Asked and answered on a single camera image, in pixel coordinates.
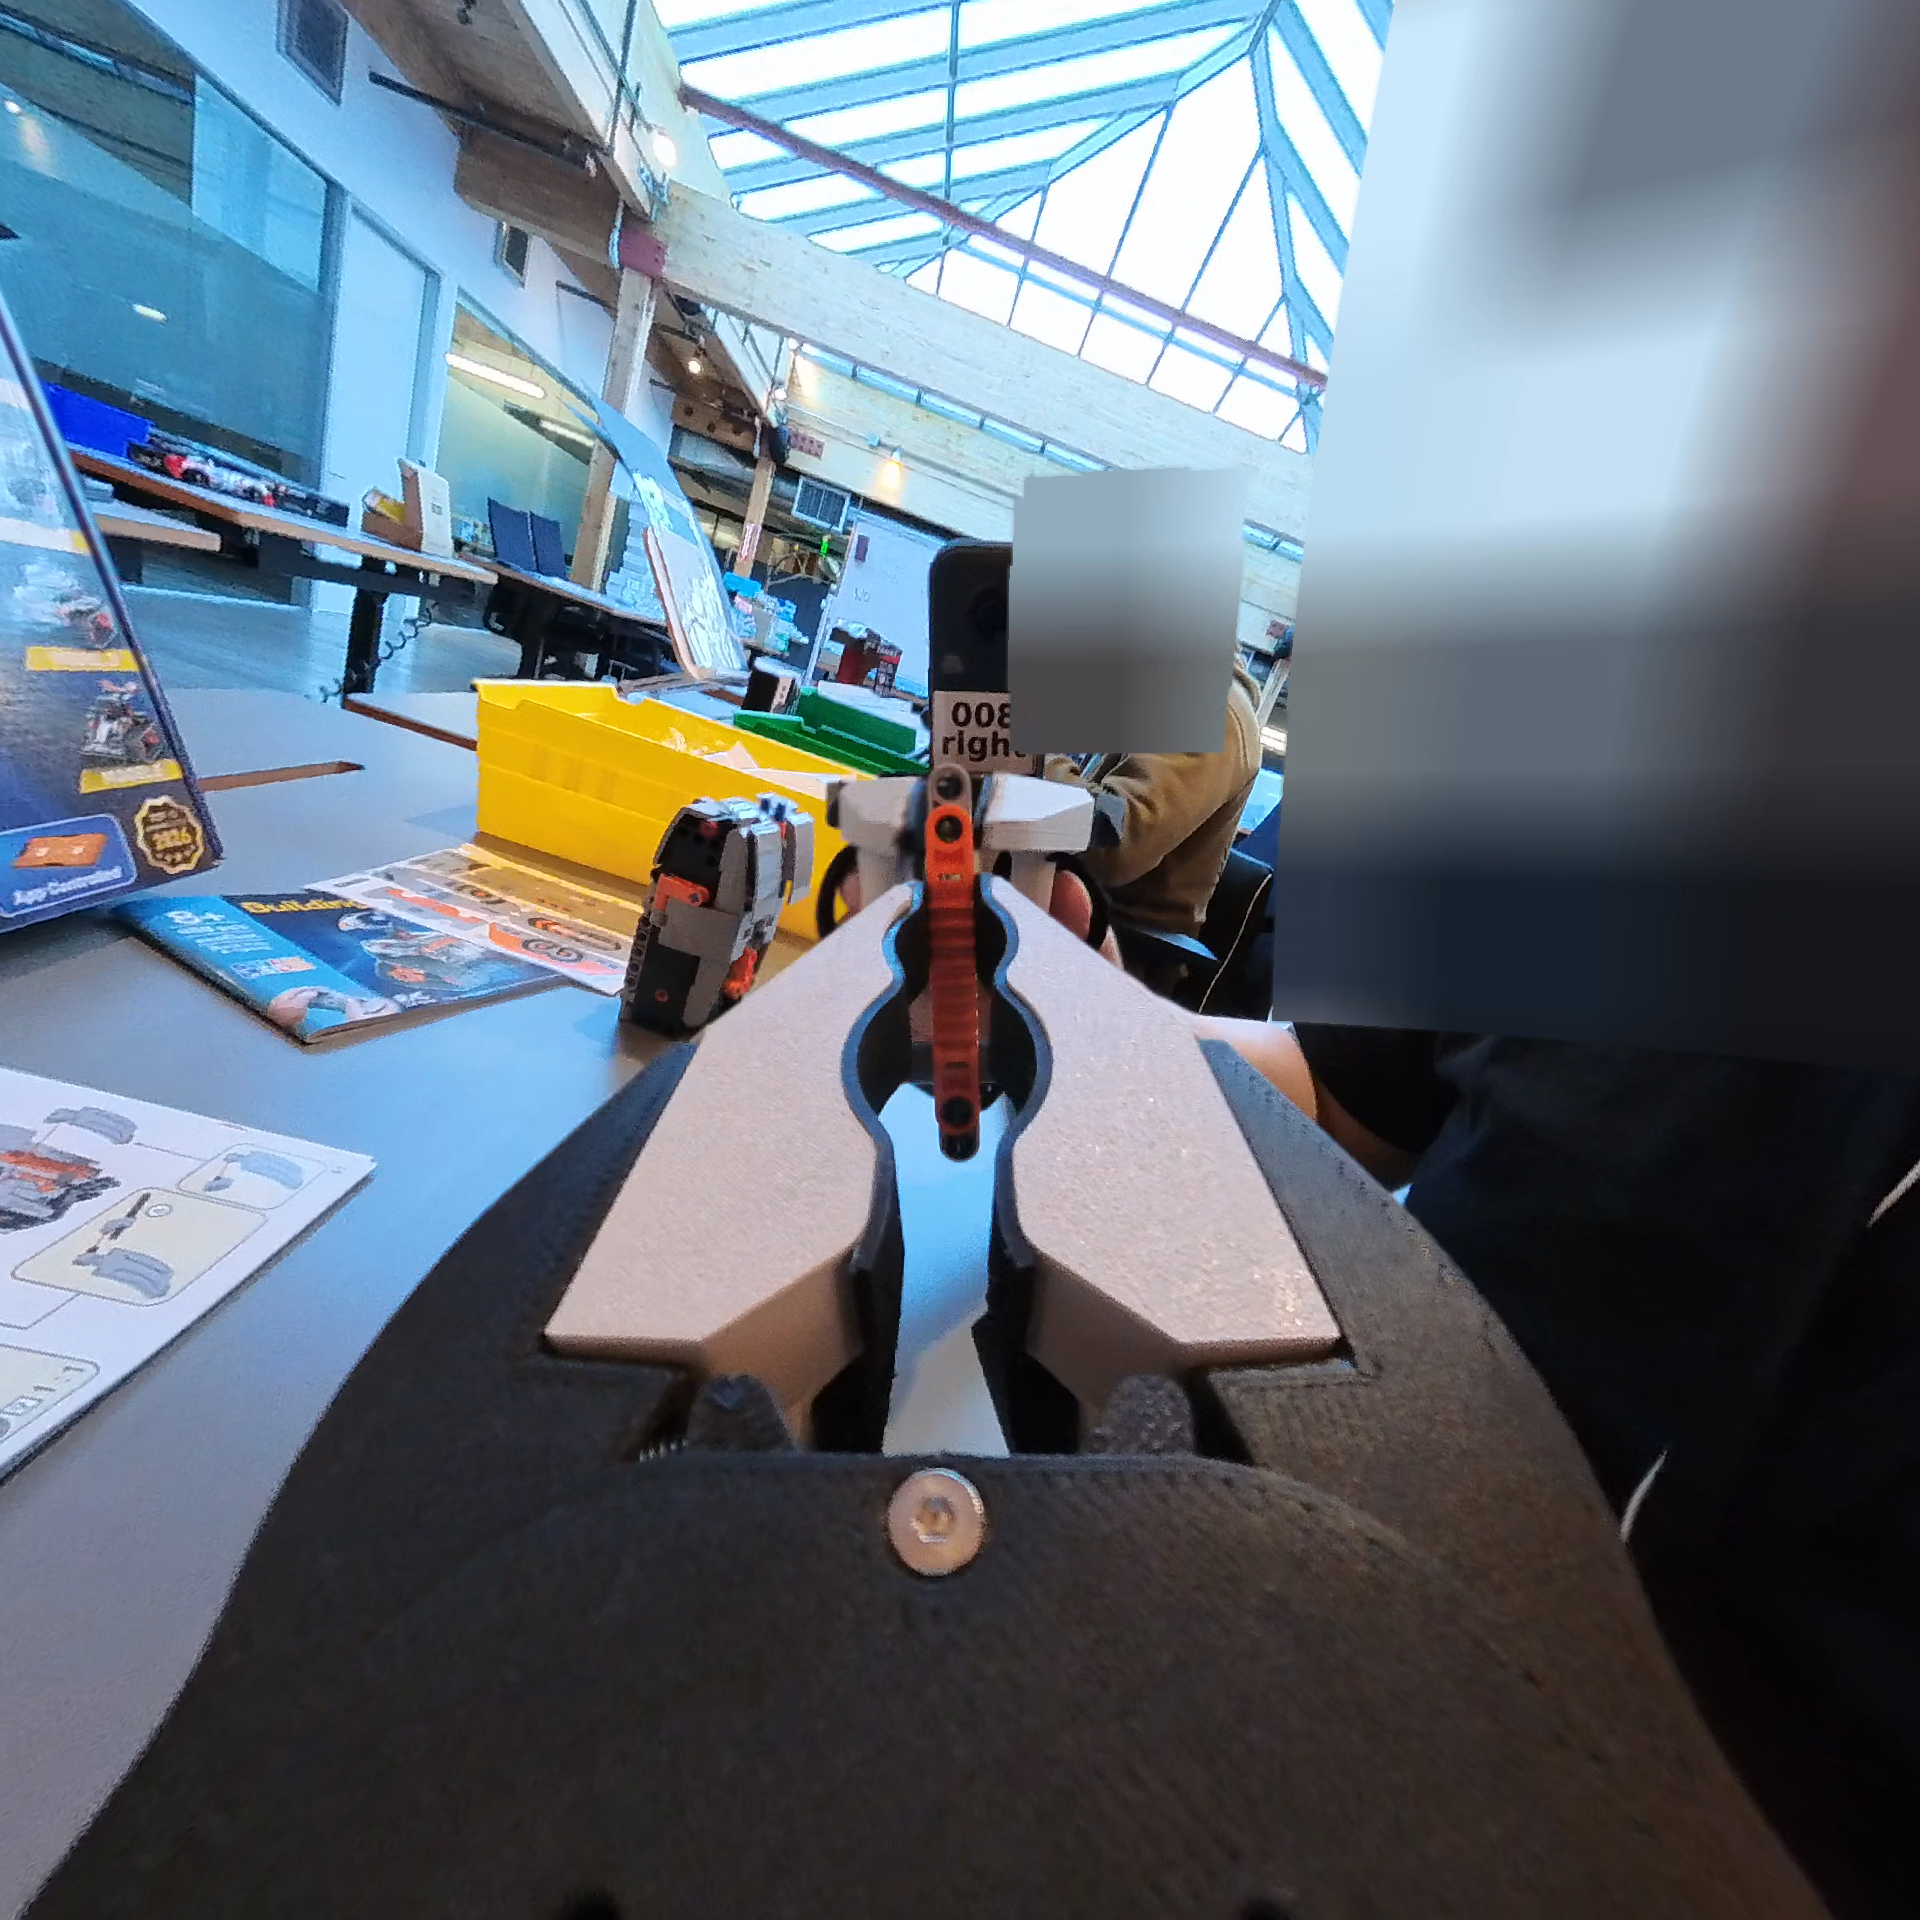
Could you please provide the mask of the grey desk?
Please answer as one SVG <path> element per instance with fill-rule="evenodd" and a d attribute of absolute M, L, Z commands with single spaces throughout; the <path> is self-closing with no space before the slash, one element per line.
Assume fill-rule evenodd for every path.
<path fill-rule="evenodd" d="M 223 865 L 285 893 L 472 839 L 472 758 L 276 691 L 170 694 Z M 116 925 L 5 937 L 5 1065 L 370 1157 L 374 1177 L 5 1480 L 3 1909 L 32 1899 L 189 1675 L 254 1529 L 373 1338 L 467 1225 L 655 1054 L 555 989 L 299 1048 Z M 1004 1451 L 966 1322 L 979 1168 L 899 1142 L 907 1280 L 887 1449 Z"/>

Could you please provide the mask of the toy car model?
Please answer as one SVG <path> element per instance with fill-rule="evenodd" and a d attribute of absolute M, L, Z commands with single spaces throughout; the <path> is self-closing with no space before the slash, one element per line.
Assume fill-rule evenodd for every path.
<path fill-rule="evenodd" d="M 811 846 L 811 816 L 780 795 L 684 806 L 655 850 L 621 1019 L 680 1040 L 739 1003 L 783 906 L 810 895 Z"/>

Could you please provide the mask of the open instruction booklet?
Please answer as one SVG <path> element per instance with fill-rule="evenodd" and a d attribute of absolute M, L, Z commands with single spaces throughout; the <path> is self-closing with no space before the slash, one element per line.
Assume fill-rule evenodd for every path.
<path fill-rule="evenodd" d="M 341 1149 L 3 1071 L 3 1471 L 373 1168 Z"/>

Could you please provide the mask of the blue office chair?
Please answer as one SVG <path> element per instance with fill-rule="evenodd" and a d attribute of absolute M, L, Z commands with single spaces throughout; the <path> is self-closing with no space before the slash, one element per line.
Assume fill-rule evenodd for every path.
<path fill-rule="evenodd" d="M 520 584 L 519 577 L 570 585 L 559 550 L 559 526 L 541 514 L 517 510 L 499 498 L 487 502 L 492 534 L 494 587 L 487 593 L 487 629 L 519 646 L 517 680 L 540 680 L 541 672 L 572 672 L 579 653 L 572 642 L 586 634 L 583 613 L 567 593 Z"/>

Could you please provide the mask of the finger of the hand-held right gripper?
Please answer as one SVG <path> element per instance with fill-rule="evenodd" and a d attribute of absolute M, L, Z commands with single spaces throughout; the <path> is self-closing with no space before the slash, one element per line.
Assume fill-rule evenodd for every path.
<path fill-rule="evenodd" d="M 1052 861 L 1080 856 L 1093 826 L 1095 798 L 1080 787 L 984 781 L 979 784 L 979 869 L 996 874 L 1006 861 L 1014 890 L 1052 890 Z"/>
<path fill-rule="evenodd" d="M 832 829 L 854 850 L 858 890 L 887 895 L 922 879 L 927 814 L 925 777 L 844 781 Z"/>

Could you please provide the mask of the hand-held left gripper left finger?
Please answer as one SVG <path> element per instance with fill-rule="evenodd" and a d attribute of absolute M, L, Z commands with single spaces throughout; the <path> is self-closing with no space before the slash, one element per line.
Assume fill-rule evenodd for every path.
<path fill-rule="evenodd" d="M 822 1449 L 877 1451 L 903 1250 L 880 1123 L 911 1074 L 877 897 L 707 1030 L 544 1328 L 570 1358 L 755 1376 Z"/>

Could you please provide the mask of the person's right forearm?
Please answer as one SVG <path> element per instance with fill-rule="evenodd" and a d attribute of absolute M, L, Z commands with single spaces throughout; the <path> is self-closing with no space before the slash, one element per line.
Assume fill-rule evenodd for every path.
<path fill-rule="evenodd" d="M 1195 1038 L 1235 1050 L 1304 1119 L 1318 1123 L 1318 1089 L 1292 1024 L 1194 1016 L 1191 1027 Z"/>

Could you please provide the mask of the green plastic bin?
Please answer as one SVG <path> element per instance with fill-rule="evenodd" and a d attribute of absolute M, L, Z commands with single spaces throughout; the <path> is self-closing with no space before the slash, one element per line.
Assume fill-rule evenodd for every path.
<path fill-rule="evenodd" d="M 807 753 L 869 777 L 916 777 L 927 759 L 919 726 L 838 702 L 828 689 L 810 689 L 789 711 L 739 709 L 736 729 Z"/>

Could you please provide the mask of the wooden background desk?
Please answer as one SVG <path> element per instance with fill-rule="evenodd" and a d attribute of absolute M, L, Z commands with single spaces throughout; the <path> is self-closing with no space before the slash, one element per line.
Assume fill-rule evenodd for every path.
<path fill-rule="evenodd" d="M 424 600 L 432 597 L 436 584 L 467 584 L 487 591 L 496 585 L 492 568 L 427 558 L 391 543 L 354 535 L 330 521 L 259 507 L 191 488 L 88 449 L 72 449 L 71 454 L 83 473 L 196 514 L 231 558 L 247 561 L 279 578 L 352 587 L 342 697 L 370 694 L 378 685 L 382 602 L 386 597 Z"/>

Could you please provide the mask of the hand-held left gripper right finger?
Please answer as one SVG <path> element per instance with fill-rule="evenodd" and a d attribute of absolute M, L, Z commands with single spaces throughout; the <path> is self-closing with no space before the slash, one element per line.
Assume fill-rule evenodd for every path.
<path fill-rule="evenodd" d="M 1011 1451 L 1075 1451 L 1130 1376 L 1342 1358 L 1342 1331 L 1184 1016 L 1007 881 L 990 1071 L 994 1162 L 979 1357 Z"/>

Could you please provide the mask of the orange toy beam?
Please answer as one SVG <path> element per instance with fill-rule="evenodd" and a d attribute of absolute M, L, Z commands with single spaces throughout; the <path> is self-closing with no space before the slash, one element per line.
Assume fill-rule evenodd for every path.
<path fill-rule="evenodd" d="M 927 930 L 927 1061 L 935 1119 L 963 1098 L 981 1110 L 975 1003 L 974 823 L 957 807 L 927 813 L 924 848 Z"/>

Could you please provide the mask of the blue manual booklet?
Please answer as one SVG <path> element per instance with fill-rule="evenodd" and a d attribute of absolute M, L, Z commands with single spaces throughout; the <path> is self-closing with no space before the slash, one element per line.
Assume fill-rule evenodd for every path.
<path fill-rule="evenodd" d="M 135 899 L 133 930 L 301 1046 L 557 985 L 557 974 L 327 893 Z"/>

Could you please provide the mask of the blue toy box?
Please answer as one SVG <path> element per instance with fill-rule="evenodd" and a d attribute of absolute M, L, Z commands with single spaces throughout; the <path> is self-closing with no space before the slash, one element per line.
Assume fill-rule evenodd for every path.
<path fill-rule="evenodd" d="M 3 317 L 3 927 L 208 874 L 221 841 Z"/>

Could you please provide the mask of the yellow plastic bin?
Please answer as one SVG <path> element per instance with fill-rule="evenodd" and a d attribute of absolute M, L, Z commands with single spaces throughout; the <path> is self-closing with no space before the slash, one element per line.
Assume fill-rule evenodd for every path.
<path fill-rule="evenodd" d="M 479 835 L 573 866 L 645 882 L 674 814 L 692 801 L 781 793 L 811 816 L 813 879 L 844 848 L 816 754 L 610 687 L 479 681 Z"/>

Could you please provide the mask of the sticker sheet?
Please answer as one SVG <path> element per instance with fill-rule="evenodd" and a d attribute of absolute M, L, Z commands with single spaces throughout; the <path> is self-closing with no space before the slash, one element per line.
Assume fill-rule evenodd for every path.
<path fill-rule="evenodd" d="M 317 888 L 610 998 L 621 990 L 639 921 L 630 899 L 478 846 L 410 856 Z"/>

